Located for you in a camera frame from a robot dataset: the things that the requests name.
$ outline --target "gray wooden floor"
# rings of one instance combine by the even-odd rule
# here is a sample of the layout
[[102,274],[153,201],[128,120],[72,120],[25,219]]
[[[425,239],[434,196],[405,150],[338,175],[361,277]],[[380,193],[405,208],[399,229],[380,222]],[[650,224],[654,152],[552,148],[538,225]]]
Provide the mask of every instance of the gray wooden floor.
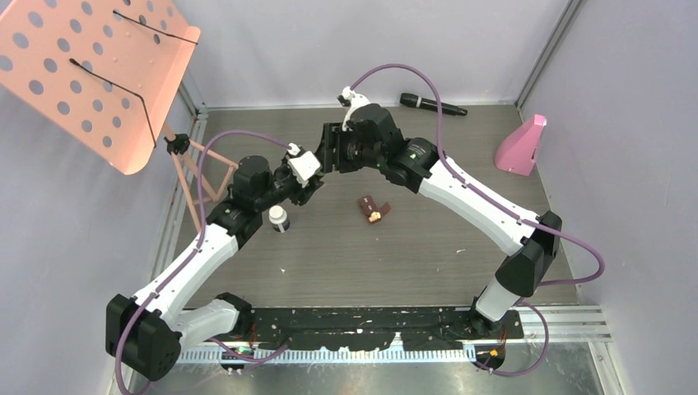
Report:
[[[497,146],[520,124],[513,106],[476,106],[466,118],[444,117],[444,146],[461,167],[512,202],[543,213],[547,200],[538,174],[522,177],[495,168]],[[405,137],[434,141],[435,114],[391,109]],[[210,113],[204,136],[232,128],[267,132],[314,151],[325,122],[339,122],[344,110],[275,109]],[[251,137],[228,137],[215,148],[239,161],[262,155],[272,169],[283,151]],[[220,183],[225,168],[214,160],[204,173]],[[190,307],[229,291],[254,306],[378,306],[470,304],[505,255],[477,228],[439,203],[385,181],[374,170],[329,174],[325,185],[304,207],[287,203],[291,229],[263,227],[224,263],[192,298]],[[368,225],[357,199],[371,194],[393,210]],[[179,236],[179,253],[195,230],[188,213]],[[558,254],[547,277],[570,278],[565,255]],[[572,286],[541,289],[534,303],[574,303]]]

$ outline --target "white robotic arm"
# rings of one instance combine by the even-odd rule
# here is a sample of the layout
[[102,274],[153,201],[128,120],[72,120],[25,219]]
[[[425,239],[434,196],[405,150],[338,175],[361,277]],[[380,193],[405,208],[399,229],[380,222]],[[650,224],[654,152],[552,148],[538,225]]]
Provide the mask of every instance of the white robotic arm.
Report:
[[[252,237],[262,224],[262,212],[286,199],[304,205],[322,186],[321,178],[334,170],[347,173],[363,167],[376,169],[392,184],[445,205],[506,253],[507,258],[470,310],[468,327],[476,334],[487,336],[517,300],[533,294],[556,255],[559,241],[522,220],[560,229],[560,218],[551,212],[538,216],[518,207],[447,158],[449,166],[466,180],[460,182],[440,161],[434,144],[420,137],[404,139],[388,110],[348,88],[339,97],[351,108],[343,122],[324,124],[315,153],[291,144],[282,165],[273,172],[261,156],[245,157],[233,174],[228,198],[207,218],[203,242],[197,237],[133,297],[117,295],[109,302],[107,352],[115,355],[126,322],[150,295],[156,298],[147,304],[137,326],[128,334],[123,353],[123,362],[150,380],[163,377],[181,351],[199,342],[221,333],[247,334],[254,320],[251,306],[231,294],[219,295],[199,309],[183,308],[203,282]],[[513,211],[520,220],[492,205],[482,193]],[[188,264],[181,267],[187,259]]]
[[[324,163],[324,171],[377,169],[391,183],[443,204],[489,236],[507,259],[473,306],[486,320],[500,320],[520,298],[532,295],[556,255],[559,240],[536,231],[524,220],[560,229],[560,218],[551,212],[539,216],[513,204],[446,156],[449,167],[465,182],[456,179],[440,160],[434,144],[420,137],[404,139],[388,110],[371,104],[349,87],[338,99],[349,109],[341,127],[325,125],[323,143],[316,152]],[[503,212],[482,194],[519,219]]]

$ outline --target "black microphone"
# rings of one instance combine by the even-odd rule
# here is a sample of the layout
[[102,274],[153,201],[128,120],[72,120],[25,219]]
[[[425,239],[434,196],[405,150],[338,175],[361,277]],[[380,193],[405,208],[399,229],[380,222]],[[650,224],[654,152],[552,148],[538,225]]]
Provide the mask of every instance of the black microphone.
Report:
[[[407,107],[418,108],[418,109],[428,109],[429,111],[436,112],[436,102],[435,101],[429,100],[429,99],[424,99],[423,97],[414,95],[412,93],[401,94],[400,95],[400,104],[406,105]],[[444,114],[448,114],[448,115],[461,115],[463,117],[468,115],[468,111],[466,109],[461,109],[460,107],[458,107],[456,105],[447,105],[444,102],[441,102],[441,109],[444,111]]]

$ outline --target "white wall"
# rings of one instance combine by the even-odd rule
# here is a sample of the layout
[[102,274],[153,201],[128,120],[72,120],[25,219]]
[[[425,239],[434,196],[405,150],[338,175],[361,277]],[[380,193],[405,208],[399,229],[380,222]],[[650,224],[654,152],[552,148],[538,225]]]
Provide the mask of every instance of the white wall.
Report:
[[[202,29],[189,70],[209,107],[336,105],[382,63],[421,69],[444,100],[513,102],[567,0],[174,0]],[[426,95],[404,71],[361,92]]]
[[[169,121],[188,131],[181,100]],[[106,305],[147,283],[172,160],[159,145],[145,169],[120,174],[1,86],[0,137],[0,393],[105,393]]]
[[[608,260],[603,307],[635,393],[694,393],[698,298],[698,3],[590,1],[525,113],[565,228]],[[594,260],[570,249],[573,272]]]

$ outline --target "perforated metal panel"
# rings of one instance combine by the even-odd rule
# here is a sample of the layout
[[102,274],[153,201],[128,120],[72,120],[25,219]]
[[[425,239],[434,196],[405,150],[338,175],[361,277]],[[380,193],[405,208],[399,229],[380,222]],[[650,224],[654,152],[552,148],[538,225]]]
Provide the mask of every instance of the perforated metal panel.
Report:
[[170,0],[14,0],[0,16],[0,83],[125,174],[148,162],[197,41]]

